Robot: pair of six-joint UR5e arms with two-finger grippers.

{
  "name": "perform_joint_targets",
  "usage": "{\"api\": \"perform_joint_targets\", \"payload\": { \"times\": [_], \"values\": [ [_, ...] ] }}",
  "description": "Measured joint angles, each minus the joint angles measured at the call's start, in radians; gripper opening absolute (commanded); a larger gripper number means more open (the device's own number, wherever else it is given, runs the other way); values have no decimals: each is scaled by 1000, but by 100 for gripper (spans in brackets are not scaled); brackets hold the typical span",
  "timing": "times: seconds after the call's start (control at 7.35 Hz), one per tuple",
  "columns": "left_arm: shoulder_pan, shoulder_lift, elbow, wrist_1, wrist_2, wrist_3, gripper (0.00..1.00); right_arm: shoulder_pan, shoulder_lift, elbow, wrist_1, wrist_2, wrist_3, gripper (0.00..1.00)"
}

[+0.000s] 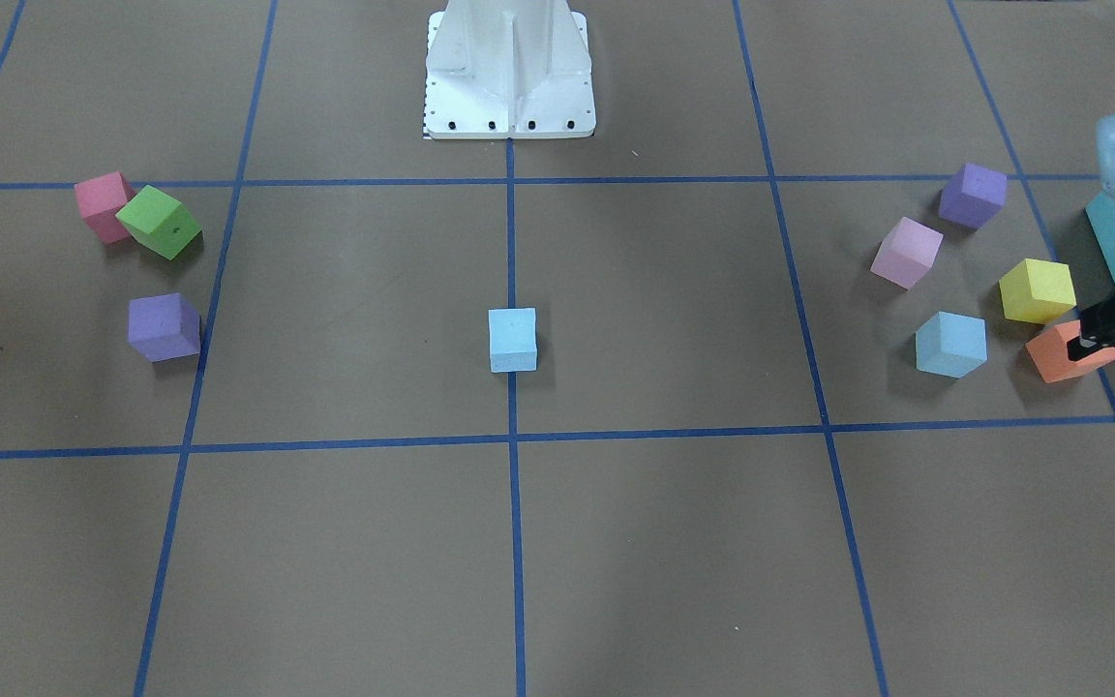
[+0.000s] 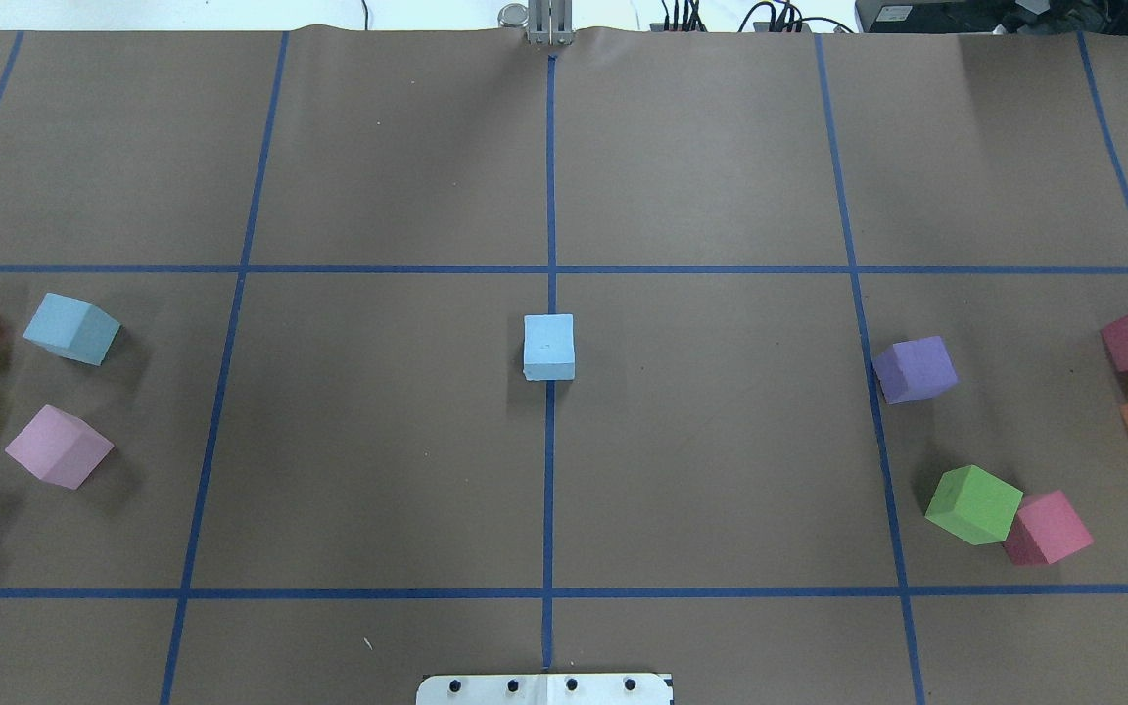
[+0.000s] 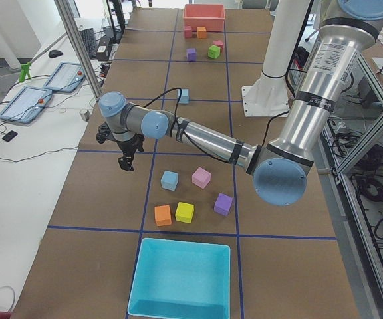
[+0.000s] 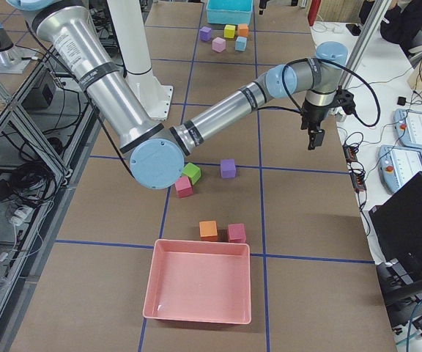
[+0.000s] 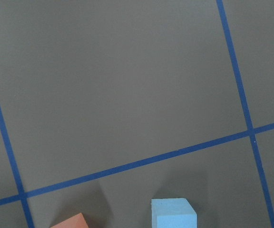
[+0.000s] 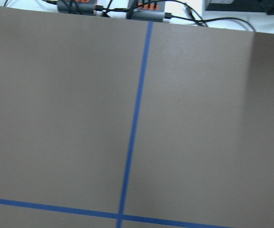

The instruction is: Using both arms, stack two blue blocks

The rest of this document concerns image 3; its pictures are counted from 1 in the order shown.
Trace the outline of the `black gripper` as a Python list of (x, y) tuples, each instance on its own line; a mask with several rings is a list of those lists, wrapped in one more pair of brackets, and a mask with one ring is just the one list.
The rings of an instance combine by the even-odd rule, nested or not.
[(144, 136), (142, 134), (134, 134), (127, 141), (117, 141), (118, 147), (122, 151), (122, 157), (118, 158), (118, 164), (123, 171), (134, 171), (133, 161), (134, 154), (138, 150), (143, 152)]

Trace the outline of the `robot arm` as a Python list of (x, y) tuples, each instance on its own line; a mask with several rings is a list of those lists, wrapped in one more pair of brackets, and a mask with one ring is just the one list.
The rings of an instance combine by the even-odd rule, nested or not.
[(122, 152), (120, 168), (132, 171), (134, 155), (142, 151), (146, 138), (169, 137), (217, 161), (242, 167), (263, 201), (276, 206), (297, 202), (307, 187), (314, 145), (350, 84), (356, 61), (383, 28), (383, 1), (325, 1), (321, 12), (320, 43), (283, 112), (286, 120), (275, 139), (263, 136), (259, 144), (250, 145), (176, 111), (153, 110), (129, 102), (119, 92), (108, 92), (98, 103), (104, 121), (96, 141), (116, 143)]

